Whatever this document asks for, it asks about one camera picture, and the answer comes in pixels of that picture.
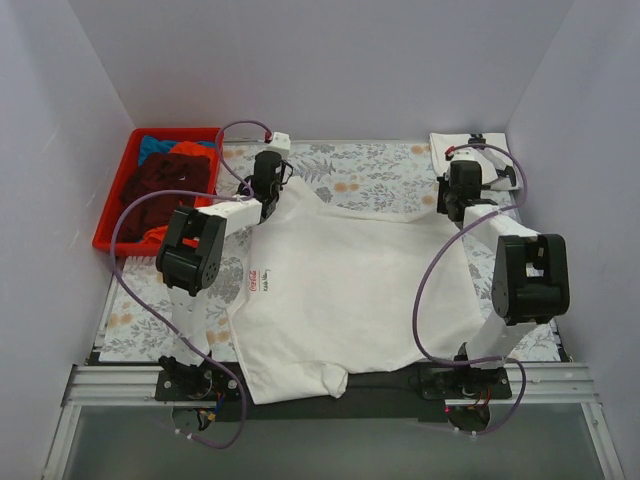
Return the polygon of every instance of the gray wall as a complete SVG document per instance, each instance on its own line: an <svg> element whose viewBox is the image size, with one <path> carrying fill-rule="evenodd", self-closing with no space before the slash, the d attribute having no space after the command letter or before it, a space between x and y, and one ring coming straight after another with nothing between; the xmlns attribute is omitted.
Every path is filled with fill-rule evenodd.
<svg viewBox="0 0 640 480"><path fill-rule="evenodd" d="M407 139L503 131L571 0L70 3L137 126Z"/></svg>
<svg viewBox="0 0 640 480"><path fill-rule="evenodd" d="M525 221L568 243L562 338L589 362L627 478L640 478L640 4L577 1L507 128Z"/></svg>
<svg viewBox="0 0 640 480"><path fill-rule="evenodd" d="M109 273L90 241L132 123L66 0L0 0L0 478L39 478Z"/></svg>

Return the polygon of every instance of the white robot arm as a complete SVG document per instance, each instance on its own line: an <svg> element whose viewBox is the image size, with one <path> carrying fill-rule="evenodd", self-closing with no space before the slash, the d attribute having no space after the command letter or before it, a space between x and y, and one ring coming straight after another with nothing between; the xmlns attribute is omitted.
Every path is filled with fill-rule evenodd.
<svg viewBox="0 0 640 480"><path fill-rule="evenodd" d="M173 308L172 323L201 352L209 352L206 333L207 288L218 275L225 237L265 221L275 210L285 174L291 142L289 136L274 133L263 152L256 155L254 173L247 178L254 198L244 200L240 185L236 201L207 207L178 207L156 258ZM198 239L198 246L183 243ZM203 359L175 338L171 356L183 365L198 366Z"/></svg>
<svg viewBox="0 0 640 480"><path fill-rule="evenodd" d="M480 197L482 170L469 160L473 158L470 150L450 154L449 169L438 178L438 212L461 228L499 210L495 202ZM469 233L496 255L491 291L494 310L460 354L468 360L507 357L537 325L569 308L565 242L560 235L542 235L503 213ZM475 366L495 369L502 365L485 362Z"/></svg>

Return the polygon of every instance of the floral tablecloth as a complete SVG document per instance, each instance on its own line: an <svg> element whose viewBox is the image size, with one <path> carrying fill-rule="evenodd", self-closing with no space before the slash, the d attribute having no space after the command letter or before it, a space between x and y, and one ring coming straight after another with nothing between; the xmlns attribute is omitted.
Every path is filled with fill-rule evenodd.
<svg viewBox="0 0 640 480"><path fill-rule="evenodd" d="M262 148L248 144L225 146L225 159L244 177L252 173L254 156ZM293 145L290 162L295 175L301 176L323 201L342 207L412 212L434 208L437 199L436 176L426 143L300 143ZM236 188L237 181L222 169L218 193L232 194ZM500 205L512 201L507 192L484 194ZM240 289L241 259L248 253L249 238L249 231L227 238L220 273L207 292L207 336L213 356L219 361L236 361L226 310ZM492 309L494 257L471 235L465 236L463 242L480 309L486 317ZM145 301L170 318L169 298L162 277L155 269L155 259L128 258L124 279ZM171 343L167 328L118 289L100 361L157 361L169 351ZM559 361L551 327L537 327L520 342L513 356L526 361Z"/></svg>

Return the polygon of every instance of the purple cable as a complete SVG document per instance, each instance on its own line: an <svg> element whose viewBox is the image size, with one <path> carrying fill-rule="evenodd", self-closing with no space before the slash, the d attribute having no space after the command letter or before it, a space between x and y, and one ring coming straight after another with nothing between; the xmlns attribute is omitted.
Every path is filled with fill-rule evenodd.
<svg viewBox="0 0 640 480"><path fill-rule="evenodd" d="M242 178L240 175L234 172L231 169L231 167L229 167L229 164L224 159L224 155L222 154L222 149L219 147L220 141L222 140L222 134L225 132L225 130L227 130L229 127L233 127L234 125L239 125L239 124L250 124L250 125L257 125L259 127L262 127L267 132L267 137L271 137L273 135L273 132L271 131L271 129L269 129L269 127L267 127L264 123L259 122L258 120L236 120L235 122L228 123L224 127L222 127L218 132L218 134L216 135L215 148L218 151L218 158L220 159L220 163L222 163L224 168L227 169L227 172L229 172L233 176L233 178L235 178L240 183L242 183L242 185L244 185L244 187L249 192L249 195L248 195L249 198L253 198L253 188L251 188L251 185L249 185L249 183L245 182L244 178Z"/></svg>
<svg viewBox="0 0 640 480"><path fill-rule="evenodd" d="M463 235L469 233L473 228L477 227L482 222L489 220L492 217L495 217L501 212L506 212L506 211L514 210L516 208L521 207L522 205L524 205L524 202L527 199L529 184L527 183L527 177L524 173L522 165L520 165L520 162L518 162L506 150L503 150L502 148L496 147L494 145L467 144L467 145L460 145L459 147L455 147L452 151L460 150L462 148L470 148L470 147L471 148L489 148L491 150L496 150L502 153L503 155L505 155L506 157L508 157L513 162L515 167L518 169L518 172L520 173L520 177L522 179L522 192L516 204L502 207L499 210L495 210L491 213L488 213L487 215L484 215L483 217L480 217L475 222L472 222L466 227L464 227L463 229L461 229L459 232L457 232L455 235L453 235L449 240L445 242L445 244L442 246L442 248L438 251L436 256L433 258L433 260L431 260L431 263L427 267L427 271L424 273L422 280L420 281L420 285L418 286L416 299L413 304L412 329L413 329L413 340L416 344L416 347L418 347L418 350L422 352L422 354L427 358L427 360L433 363L437 363L445 367L467 367L470 365L474 365L476 363L495 362L495 361L504 361L505 363L515 363L516 365L518 365L518 368L520 369L520 373L522 374L522 386L520 387L520 393L516 397L516 401L513 403L513 406L509 409L509 411L507 412L507 414L504 416L502 420L500 420L497 424L493 425L492 427L487 428L486 430L476 432L477 435L484 435L487 433L495 432L500 427L502 427L505 423L507 423L509 419L513 416L515 411L517 410L520 403L522 402L522 398L524 397L524 392L527 385L527 373L525 372L524 365L522 364L522 362L520 362L515 358L509 358L509 357L504 358L499 355L494 355L491 357L476 358L473 360L457 360L457 361L447 360L445 358L437 358L425 350L424 346L422 345L422 342L420 341L420 335L418 334L418 310L420 309L420 299L422 297L422 293L424 292L424 287L427 284L427 280L431 276L431 273L433 272L433 269L435 268L436 264L440 261L440 259L443 257L445 252L449 249L449 247L451 247L451 245L453 245L456 242L456 240L461 238Z"/></svg>
<svg viewBox="0 0 640 480"><path fill-rule="evenodd" d="M268 136L270 136L272 134L272 132L271 132L271 130L269 128L266 127L266 125L264 125L261 122L258 122L258 121L255 121L255 120L238 120L236 122L229 123L228 125L225 125L224 127L222 127L220 129L220 131L218 132L218 135L216 135L216 147L215 148L216 148L216 151L218 153L218 157L220 158L220 162L229 171L229 173L231 175L233 175L234 178L239 180L246 188L248 188L249 196L242 198L243 200L248 200L248 199L253 198L253 189L251 188L251 185L248 185L247 182L245 182L242 177L240 177L238 174L236 174L229 167L229 165L227 164L227 162L223 158L222 149L219 147L219 145L220 145L219 140L221 138L222 133L227 128L232 127L233 125L237 125L239 123L250 123L250 124L258 125L258 126L264 128L266 130ZM158 192L151 192L151 193L149 193L147 195L144 195L144 196L138 198L137 200L132 202L131 205L129 205L127 208L124 209L124 211L122 212L122 214L118 218L118 221L116 222L116 225L115 225L115 227L113 229L113 234L111 235L111 246L110 246L110 249L109 249L109 256L110 256L110 259L111 259L111 266L112 266L112 270L113 270L113 276L116 278L116 280L118 281L120 286L124 289L124 291L127 292L129 294L129 296L131 296L131 298L133 298L142 308L144 308L146 311L151 313L151 315L153 315L158 320L160 320L162 323L164 323L167 326L167 328L169 330L171 330L174 334L176 334L178 336L178 338L180 340L182 340L182 342L192 352L194 352L196 355L198 355L199 357L204 359L204 361L206 361L206 362L210 363L211 365L213 365L214 367L222 370L224 373L229 375L229 377L231 377L231 379L234 380L238 384L238 389L239 389L239 392L240 392L240 403L241 403L240 423L238 425L238 429L236 430L236 433L229 440L227 440L225 443L218 444L218 443L214 443L214 442L212 442L210 440L207 440L206 438L198 437L197 435L193 435L192 433L185 432L183 430L178 429L178 431L180 433L182 433L185 436L189 436L190 435L190 438L195 440L198 443L206 445L207 447L210 447L210 448L214 448L214 449L217 449L217 450L222 450L222 449L225 449L225 448L229 448L231 445L233 445L235 443L235 441L238 439L238 437L242 433L242 430L244 429L244 425L245 425L245 422L246 422L246 419L247 419L247 393L246 393L246 391L244 389L244 386L242 385L242 382L236 376L236 374L233 373L231 370L229 370L227 367L222 365L220 362L216 362L214 359L209 357L206 353L198 350L198 348L193 343L191 343L187 338L185 338L182 335L180 330L178 330L175 327L175 325L173 325L169 320L167 320L164 316L162 316L162 314L157 312L151 305L146 303L133 290L131 290L131 288L125 283L124 279L122 278L122 272L118 269L118 265L117 265L117 262L116 262L116 239L118 238L118 233L120 232L120 227L122 227L122 223L124 222L125 218L127 218L127 215L129 215L129 213L131 213L131 210L133 210L135 207L137 207L142 202L144 202L146 200L149 200L151 198L159 197L160 195L187 195L187 196L190 196L190 197L205 197L205 198L210 198L212 200L225 200L225 201L238 201L238 198L237 197L225 197L225 196L221 196L221 195L212 195L212 194L209 194L209 193L192 192L192 191L188 191L188 190L160 190Z"/></svg>

